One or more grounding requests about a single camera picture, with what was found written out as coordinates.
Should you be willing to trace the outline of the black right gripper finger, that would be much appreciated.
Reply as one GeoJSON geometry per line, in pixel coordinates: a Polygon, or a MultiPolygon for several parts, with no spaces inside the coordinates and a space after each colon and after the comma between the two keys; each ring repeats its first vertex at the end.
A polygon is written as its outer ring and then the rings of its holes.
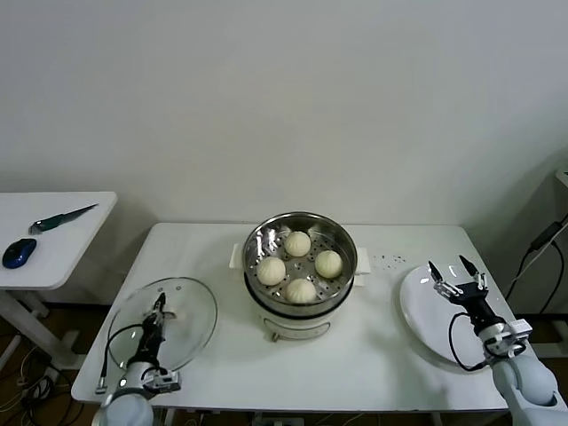
{"type": "Polygon", "coordinates": [[[458,288],[460,290],[463,290],[464,292],[487,292],[488,285],[486,282],[485,273],[479,271],[478,268],[465,256],[459,255],[459,258],[470,277],[470,281],[465,284],[459,285],[458,288]]]}
{"type": "Polygon", "coordinates": [[[442,276],[438,268],[431,262],[428,262],[430,276],[434,281],[434,289],[444,298],[458,297],[462,294],[462,290],[455,285],[448,283],[442,276]]]}

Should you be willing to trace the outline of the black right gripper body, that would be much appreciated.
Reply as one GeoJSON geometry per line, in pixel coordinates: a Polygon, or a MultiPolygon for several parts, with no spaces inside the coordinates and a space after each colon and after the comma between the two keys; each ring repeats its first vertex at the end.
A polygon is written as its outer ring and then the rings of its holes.
{"type": "Polygon", "coordinates": [[[495,313],[485,300],[487,289],[479,289],[475,282],[456,286],[458,295],[451,297],[451,303],[461,306],[468,313],[475,329],[486,329],[495,324],[495,313]]]}

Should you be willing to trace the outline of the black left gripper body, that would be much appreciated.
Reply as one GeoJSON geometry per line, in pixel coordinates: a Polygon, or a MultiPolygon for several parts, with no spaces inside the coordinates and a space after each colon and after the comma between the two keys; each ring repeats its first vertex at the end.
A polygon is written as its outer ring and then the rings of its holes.
{"type": "Polygon", "coordinates": [[[137,359],[156,361],[163,342],[163,316],[151,315],[142,323],[143,333],[138,342],[137,359]]]}

